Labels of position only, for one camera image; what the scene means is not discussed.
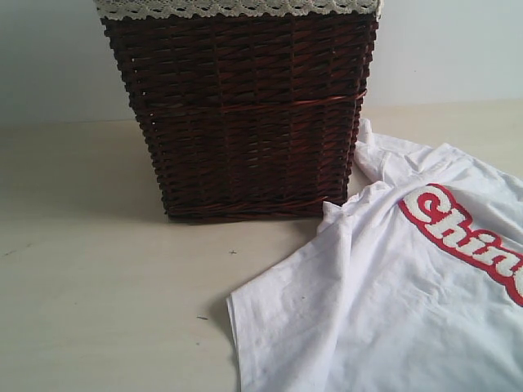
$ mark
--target laundry basket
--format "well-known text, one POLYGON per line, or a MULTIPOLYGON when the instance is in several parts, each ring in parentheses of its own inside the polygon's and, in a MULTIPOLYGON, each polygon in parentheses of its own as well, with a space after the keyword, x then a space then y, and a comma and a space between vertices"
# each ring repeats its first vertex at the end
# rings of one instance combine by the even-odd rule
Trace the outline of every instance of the laundry basket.
POLYGON ((347 200, 379 0, 95 3, 169 217, 347 200))

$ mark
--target lace trim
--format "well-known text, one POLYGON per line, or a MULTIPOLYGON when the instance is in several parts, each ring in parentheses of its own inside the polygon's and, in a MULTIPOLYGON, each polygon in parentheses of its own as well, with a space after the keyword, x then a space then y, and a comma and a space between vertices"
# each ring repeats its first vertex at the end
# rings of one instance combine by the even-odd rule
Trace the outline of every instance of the lace trim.
POLYGON ((381 13, 383 0, 94 0, 102 18, 121 20, 168 18, 176 15, 184 18, 197 16, 295 16, 309 12, 328 14, 381 13))

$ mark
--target white table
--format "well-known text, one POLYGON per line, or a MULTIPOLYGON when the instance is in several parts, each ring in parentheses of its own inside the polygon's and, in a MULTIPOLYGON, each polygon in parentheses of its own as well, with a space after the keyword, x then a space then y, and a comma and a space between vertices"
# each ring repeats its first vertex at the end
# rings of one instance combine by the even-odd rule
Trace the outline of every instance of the white table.
MULTIPOLYGON (((364 115, 523 177, 523 100, 364 115)), ((318 221, 168 223, 134 122, 0 137, 0 390, 236 390, 224 299, 318 221)), ((355 173, 351 192, 365 184, 355 173)))

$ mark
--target white wall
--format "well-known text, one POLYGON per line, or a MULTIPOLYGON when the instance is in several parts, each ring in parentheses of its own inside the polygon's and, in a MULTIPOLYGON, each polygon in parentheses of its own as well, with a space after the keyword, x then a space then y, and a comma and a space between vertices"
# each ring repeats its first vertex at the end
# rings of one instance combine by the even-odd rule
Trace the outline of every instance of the white wall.
MULTIPOLYGON (((523 98, 523 1, 388 0, 366 104, 523 98)), ((0 0, 0 125, 132 118, 90 0, 0 0)))

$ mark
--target brown wicker basket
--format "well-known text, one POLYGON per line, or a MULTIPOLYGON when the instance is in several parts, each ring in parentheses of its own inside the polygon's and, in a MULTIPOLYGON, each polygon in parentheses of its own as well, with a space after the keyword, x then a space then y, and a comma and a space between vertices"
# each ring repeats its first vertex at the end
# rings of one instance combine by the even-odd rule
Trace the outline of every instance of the brown wicker basket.
POLYGON ((375 15, 102 23, 171 218, 346 201, 375 15))

